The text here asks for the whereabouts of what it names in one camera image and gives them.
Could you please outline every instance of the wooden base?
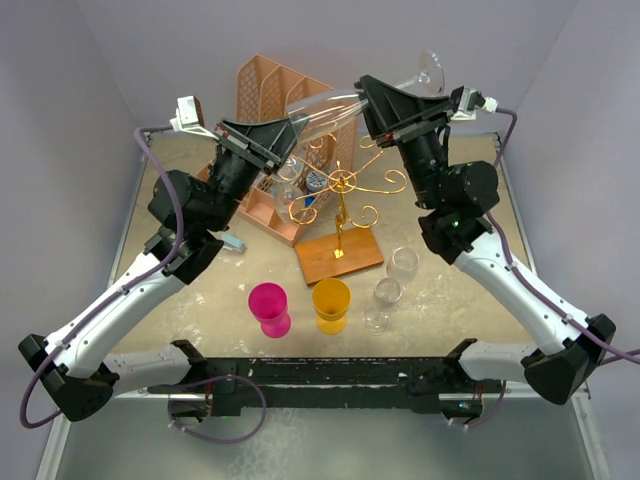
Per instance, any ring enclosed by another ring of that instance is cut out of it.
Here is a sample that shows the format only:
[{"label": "wooden base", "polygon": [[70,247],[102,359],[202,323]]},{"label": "wooden base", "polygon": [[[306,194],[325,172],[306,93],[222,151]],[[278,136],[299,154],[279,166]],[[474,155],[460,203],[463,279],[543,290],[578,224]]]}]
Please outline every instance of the wooden base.
[{"label": "wooden base", "polygon": [[325,278],[339,277],[384,263],[382,252],[369,228],[345,230],[342,235],[344,256],[341,258],[333,254],[337,245],[338,236],[335,233],[296,245],[300,268],[308,286]]}]

